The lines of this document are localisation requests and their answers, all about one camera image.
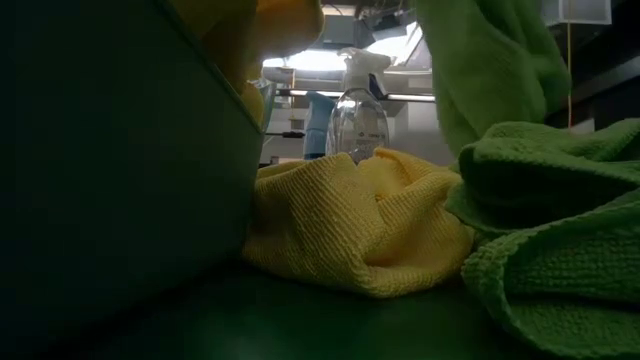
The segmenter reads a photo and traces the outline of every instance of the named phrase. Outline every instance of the yellow cloth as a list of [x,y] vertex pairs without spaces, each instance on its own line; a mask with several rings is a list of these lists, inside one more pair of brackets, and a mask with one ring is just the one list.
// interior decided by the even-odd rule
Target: yellow cloth
[[244,258],[288,279],[386,298],[457,274],[471,234],[444,210],[454,172],[378,148],[258,172]]

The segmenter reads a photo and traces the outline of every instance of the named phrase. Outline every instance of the green microfiber towel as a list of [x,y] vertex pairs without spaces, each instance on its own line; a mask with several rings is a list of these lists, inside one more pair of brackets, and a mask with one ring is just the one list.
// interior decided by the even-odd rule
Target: green microfiber towel
[[640,119],[585,135],[494,125],[458,158],[446,209],[493,239],[593,210],[640,186]]
[[509,333],[640,358],[639,159],[638,119],[586,135],[501,123],[463,148],[445,207],[483,239],[462,275]]
[[640,190],[514,232],[467,259],[465,284],[511,334],[555,355],[640,358]]
[[570,78],[531,0],[414,0],[438,119],[455,156],[505,121],[541,123]]

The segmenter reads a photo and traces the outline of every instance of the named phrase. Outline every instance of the towel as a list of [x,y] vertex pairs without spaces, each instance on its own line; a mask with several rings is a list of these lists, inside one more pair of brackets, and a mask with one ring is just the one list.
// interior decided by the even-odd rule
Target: towel
[[570,77],[531,0],[416,0],[442,133],[455,156],[505,121],[542,123]]
[[377,298],[430,288],[472,245],[444,210],[458,174],[401,152],[340,153],[260,169],[243,257],[288,279]]
[[446,208],[483,239],[462,270],[509,333],[640,357],[640,120],[585,135],[501,123],[463,148]]

